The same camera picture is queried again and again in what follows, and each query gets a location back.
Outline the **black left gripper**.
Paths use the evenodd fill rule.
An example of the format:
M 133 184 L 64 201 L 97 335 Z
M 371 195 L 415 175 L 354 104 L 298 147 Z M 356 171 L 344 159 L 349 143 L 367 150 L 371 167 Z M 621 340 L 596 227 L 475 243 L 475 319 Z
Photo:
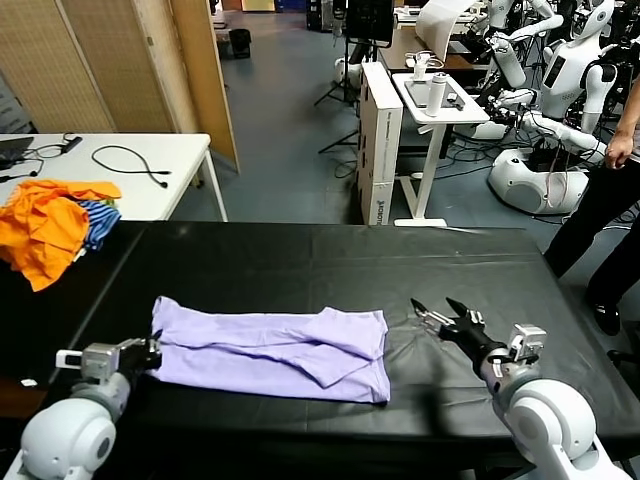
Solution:
M 118 371 L 122 374 L 138 374 L 145 367 L 147 360 L 148 370 L 157 370 L 162 365 L 162 354 L 159 351 L 158 338 L 127 339 L 118 345 L 119 360 Z

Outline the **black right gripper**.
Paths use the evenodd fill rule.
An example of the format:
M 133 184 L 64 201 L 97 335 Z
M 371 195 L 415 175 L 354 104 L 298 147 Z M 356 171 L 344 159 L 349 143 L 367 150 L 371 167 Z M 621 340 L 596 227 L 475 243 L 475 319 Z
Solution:
M 414 312 L 424 328 L 433 336 L 439 335 L 441 340 L 455 343 L 471 360 L 473 366 L 481 366 L 494 350 L 506 348 L 503 342 L 495 341 L 485 333 L 484 317 L 478 310 L 473 310 L 450 297 L 447 297 L 446 301 L 456 314 L 455 324 L 449 325 L 447 317 L 427 309 L 415 298 L 410 299 Z

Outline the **person bare hand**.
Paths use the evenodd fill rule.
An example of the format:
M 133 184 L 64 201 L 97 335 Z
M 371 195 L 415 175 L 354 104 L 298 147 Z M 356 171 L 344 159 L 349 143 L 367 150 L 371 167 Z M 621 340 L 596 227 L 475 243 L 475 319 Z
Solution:
M 605 155 L 605 165 L 612 170 L 624 167 L 633 151 L 633 136 L 628 132 L 616 132 L 609 142 Z

